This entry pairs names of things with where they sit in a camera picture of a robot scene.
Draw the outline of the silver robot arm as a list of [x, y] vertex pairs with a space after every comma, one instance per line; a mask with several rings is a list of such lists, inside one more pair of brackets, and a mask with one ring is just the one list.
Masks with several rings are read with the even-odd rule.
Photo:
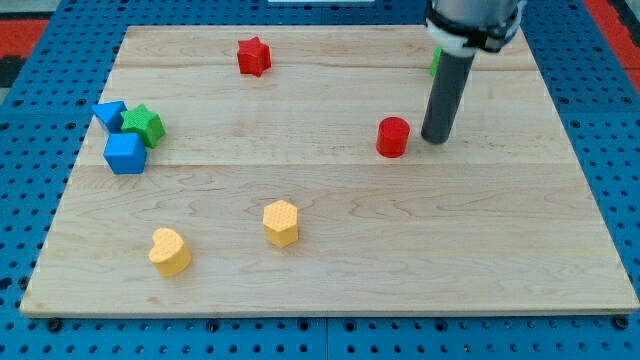
[[525, 0], [427, 0], [427, 33], [444, 52], [472, 57], [500, 52], [516, 35]]

